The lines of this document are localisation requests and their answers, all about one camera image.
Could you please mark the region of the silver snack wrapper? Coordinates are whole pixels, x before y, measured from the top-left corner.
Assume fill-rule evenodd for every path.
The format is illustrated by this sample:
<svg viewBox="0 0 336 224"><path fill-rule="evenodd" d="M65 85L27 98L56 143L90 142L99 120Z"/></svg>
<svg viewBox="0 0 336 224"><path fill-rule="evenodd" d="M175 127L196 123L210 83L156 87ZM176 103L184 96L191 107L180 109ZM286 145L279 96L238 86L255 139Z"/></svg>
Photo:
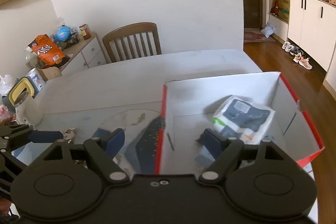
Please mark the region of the silver snack wrapper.
<svg viewBox="0 0 336 224"><path fill-rule="evenodd" d="M68 128L66 130L63 130L62 134L63 134L63 139L71 144L75 141L76 128L73 127L73 128Z"/></svg>

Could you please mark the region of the blue globe ball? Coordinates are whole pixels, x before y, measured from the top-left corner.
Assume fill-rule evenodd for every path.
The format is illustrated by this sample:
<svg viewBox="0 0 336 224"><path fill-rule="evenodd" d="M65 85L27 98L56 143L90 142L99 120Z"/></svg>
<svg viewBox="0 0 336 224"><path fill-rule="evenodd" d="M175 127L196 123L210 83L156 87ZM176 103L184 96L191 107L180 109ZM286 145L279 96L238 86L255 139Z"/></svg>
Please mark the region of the blue globe ball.
<svg viewBox="0 0 336 224"><path fill-rule="evenodd" d="M72 35L72 30L65 25L62 25L56 32L56 38L60 42L68 41L71 35Z"/></svg>

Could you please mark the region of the red lidded sauce jar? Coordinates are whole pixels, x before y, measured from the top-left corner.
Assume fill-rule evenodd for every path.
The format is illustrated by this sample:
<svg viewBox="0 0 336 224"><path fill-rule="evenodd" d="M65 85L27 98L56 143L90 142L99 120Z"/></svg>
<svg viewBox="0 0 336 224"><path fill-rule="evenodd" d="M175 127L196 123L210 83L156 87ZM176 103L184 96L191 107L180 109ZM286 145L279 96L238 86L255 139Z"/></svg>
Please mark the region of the red lidded sauce jar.
<svg viewBox="0 0 336 224"><path fill-rule="evenodd" d="M84 40L87 40L91 37L91 33L87 24L79 26L79 29L81 31Z"/></svg>

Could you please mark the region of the round tin can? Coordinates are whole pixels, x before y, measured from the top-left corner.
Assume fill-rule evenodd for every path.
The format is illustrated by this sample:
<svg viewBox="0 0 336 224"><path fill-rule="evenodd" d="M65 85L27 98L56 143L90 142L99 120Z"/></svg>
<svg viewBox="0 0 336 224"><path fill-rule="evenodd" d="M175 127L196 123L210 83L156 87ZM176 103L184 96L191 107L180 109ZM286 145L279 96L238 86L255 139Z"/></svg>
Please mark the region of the round tin can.
<svg viewBox="0 0 336 224"><path fill-rule="evenodd" d="M37 93L40 92L46 84L42 75L39 73L39 71L36 68L31 69L27 73L26 77L30 80L30 82L34 86L34 89Z"/></svg>

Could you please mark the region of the red and white cardboard box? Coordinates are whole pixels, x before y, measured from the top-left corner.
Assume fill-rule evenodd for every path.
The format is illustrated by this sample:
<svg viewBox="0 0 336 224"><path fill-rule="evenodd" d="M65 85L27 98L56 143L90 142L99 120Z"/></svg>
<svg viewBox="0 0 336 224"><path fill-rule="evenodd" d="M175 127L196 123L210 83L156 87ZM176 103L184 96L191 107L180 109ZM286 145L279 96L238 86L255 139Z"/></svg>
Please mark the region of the red and white cardboard box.
<svg viewBox="0 0 336 224"><path fill-rule="evenodd" d="M220 140L271 140L303 167L325 147L280 72L170 81L163 86L161 119L156 174L197 173L213 163L221 146L201 139L206 129Z"/></svg>

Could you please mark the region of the wooden dining chair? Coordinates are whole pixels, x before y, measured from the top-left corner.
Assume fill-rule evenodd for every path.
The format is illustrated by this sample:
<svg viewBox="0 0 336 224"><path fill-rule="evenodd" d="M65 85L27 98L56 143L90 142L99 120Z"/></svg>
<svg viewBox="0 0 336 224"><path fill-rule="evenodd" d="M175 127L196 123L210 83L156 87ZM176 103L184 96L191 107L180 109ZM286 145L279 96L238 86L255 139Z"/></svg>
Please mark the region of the wooden dining chair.
<svg viewBox="0 0 336 224"><path fill-rule="evenodd" d="M162 54L157 25L151 22L117 28L102 42L112 63Z"/></svg>

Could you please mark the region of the pair of sneakers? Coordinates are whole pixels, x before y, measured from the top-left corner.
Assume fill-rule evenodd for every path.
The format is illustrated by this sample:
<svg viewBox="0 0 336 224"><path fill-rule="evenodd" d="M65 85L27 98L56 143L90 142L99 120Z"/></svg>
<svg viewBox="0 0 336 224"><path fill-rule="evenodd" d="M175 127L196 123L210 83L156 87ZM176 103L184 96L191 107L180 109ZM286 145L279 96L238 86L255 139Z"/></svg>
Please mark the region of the pair of sneakers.
<svg viewBox="0 0 336 224"><path fill-rule="evenodd" d="M310 71L313 69L313 66L310 64L310 56L302 50L299 46L296 46L294 43L285 41L282 44L282 49L293 56L293 61L306 70Z"/></svg>

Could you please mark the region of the orange snack bag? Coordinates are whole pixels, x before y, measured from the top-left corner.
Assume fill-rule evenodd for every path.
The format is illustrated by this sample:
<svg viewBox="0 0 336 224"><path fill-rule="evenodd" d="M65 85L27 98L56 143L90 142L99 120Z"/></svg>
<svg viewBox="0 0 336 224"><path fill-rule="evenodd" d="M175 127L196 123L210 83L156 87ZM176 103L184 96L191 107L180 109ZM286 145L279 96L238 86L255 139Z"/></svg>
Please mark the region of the orange snack bag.
<svg viewBox="0 0 336 224"><path fill-rule="evenodd" d="M61 64L66 59L66 55L46 34L38 35L28 47L51 67Z"/></svg>

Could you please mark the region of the white wall cabinets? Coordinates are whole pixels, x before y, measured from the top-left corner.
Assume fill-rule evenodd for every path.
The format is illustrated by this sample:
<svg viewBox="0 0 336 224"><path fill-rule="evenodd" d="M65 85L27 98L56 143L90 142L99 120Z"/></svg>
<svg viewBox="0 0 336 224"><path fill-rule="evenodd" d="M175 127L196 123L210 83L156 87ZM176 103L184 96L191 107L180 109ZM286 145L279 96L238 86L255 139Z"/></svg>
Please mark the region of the white wall cabinets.
<svg viewBox="0 0 336 224"><path fill-rule="evenodd" d="M290 0L288 39L327 71L335 48L335 0Z"/></svg>

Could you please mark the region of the white drawer cabinet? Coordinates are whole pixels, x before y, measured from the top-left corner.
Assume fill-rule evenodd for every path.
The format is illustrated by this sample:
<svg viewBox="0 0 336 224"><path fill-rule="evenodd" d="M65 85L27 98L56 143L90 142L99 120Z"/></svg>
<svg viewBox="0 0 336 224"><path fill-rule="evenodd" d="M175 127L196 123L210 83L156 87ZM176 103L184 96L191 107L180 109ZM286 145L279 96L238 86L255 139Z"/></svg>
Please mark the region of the white drawer cabinet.
<svg viewBox="0 0 336 224"><path fill-rule="evenodd" d="M59 69L63 76L107 64L95 32L92 32L87 40L80 35L80 41L63 52L70 57L69 61Z"/></svg>

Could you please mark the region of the white tissue pack dark label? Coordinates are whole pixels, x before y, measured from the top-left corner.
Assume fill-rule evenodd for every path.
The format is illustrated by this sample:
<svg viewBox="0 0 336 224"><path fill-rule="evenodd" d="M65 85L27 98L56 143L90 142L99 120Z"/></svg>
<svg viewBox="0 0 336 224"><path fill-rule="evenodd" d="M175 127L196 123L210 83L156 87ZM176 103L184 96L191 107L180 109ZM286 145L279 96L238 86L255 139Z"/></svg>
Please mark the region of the white tissue pack dark label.
<svg viewBox="0 0 336 224"><path fill-rule="evenodd" d="M275 113L268 106L230 96L214 112L212 130L219 137L235 137L246 144L258 144L266 136Z"/></svg>

